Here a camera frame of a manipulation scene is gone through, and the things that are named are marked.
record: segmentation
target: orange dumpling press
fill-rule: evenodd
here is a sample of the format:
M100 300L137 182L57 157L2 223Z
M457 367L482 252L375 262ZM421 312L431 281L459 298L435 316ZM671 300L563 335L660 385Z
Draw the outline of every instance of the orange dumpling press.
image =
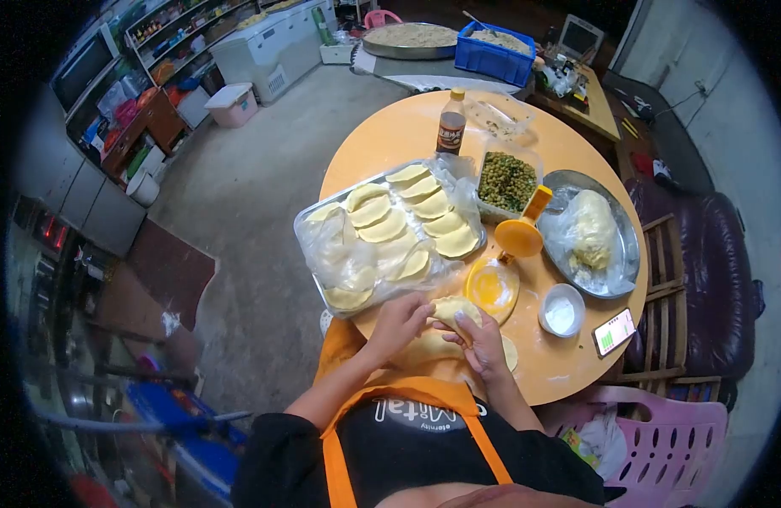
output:
M539 185L521 218L498 224L495 239L501 249L500 255L478 259L464 282L464 296L487 311L498 324L503 324L512 313L521 289L518 271L509 266L512 260L535 256L543 250L543 235L535 227L535 221L551 201L551 196L550 188Z

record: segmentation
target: bottle label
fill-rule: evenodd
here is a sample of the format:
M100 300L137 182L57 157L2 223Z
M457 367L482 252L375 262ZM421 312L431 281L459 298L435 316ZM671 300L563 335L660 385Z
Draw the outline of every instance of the bottle label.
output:
M461 136L464 135L464 125L458 128L438 126L438 144L446 149L456 149L461 146Z

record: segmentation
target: white powder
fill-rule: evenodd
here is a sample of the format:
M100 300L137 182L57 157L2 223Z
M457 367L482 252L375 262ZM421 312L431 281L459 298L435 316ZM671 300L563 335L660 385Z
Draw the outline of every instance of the white powder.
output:
M546 306L546 323L549 328L565 334L574 324L574 305L566 297L555 298Z

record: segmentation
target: blue box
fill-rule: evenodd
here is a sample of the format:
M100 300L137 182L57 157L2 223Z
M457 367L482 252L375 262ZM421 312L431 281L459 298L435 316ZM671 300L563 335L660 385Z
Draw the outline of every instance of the blue box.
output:
M523 88L526 86L526 79L532 72L532 63L535 61L535 40L528 35L506 28L489 24L487 26L494 28L496 32L508 33L524 41L532 50L532 55L526 56L503 46L469 38L469 35L475 30L483 30L483 25L473 21L458 32L456 67L496 77L510 85Z

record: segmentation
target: pink stool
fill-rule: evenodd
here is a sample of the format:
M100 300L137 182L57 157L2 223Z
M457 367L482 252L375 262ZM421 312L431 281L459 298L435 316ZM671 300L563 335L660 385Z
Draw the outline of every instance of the pink stool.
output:
M376 28L376 27L383 27L385 26L385 16L390 16L391 18L396 20L396 23L402 23L402 20L399 19L398 15L390 12L390 11L371 11L368 14L365 15L365 19L363 19L363 24L365 25L365 28Z
M550 404L543 426L549 436L559 436L569 427L579 431L605 402L637 402L651 413L649 422L617 417L628 454L605 485L627 492L608 506L679 508L695 503L721 456L724 405L673 401L626 386L599 386Z

